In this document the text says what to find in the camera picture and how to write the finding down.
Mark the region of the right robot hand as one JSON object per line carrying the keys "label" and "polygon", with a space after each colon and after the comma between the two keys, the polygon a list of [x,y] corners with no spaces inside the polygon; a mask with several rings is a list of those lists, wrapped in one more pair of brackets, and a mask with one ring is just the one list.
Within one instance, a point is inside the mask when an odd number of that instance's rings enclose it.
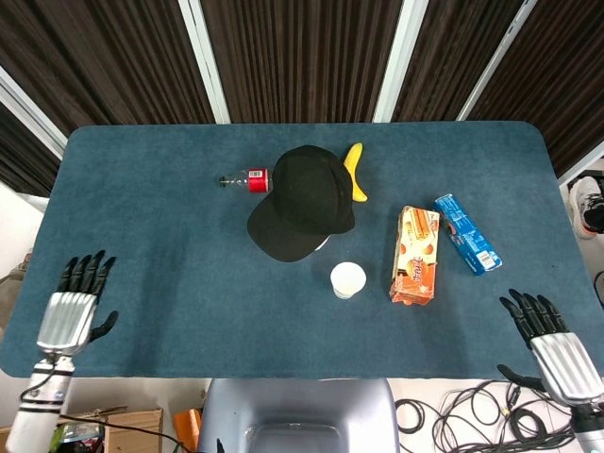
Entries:
{"label": "right robot hand", "polygon": [[566,407],[603,402],[603,379],[576,333],[546,297],[510,289],[499,298],[537,363],[530,385]]}

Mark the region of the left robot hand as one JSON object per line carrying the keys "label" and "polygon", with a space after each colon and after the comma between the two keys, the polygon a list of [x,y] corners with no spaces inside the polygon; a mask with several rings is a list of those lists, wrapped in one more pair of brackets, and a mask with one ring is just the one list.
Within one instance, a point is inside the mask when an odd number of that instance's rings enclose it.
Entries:
{"label": "left robot hand", "polygon": [[87,344],[107,335],[116,324],[114,310],[95,327],[93,319],[116,259],[104,250],[82,258],[71,258],[46,306],[37,347],[46,356],[72,357]]}

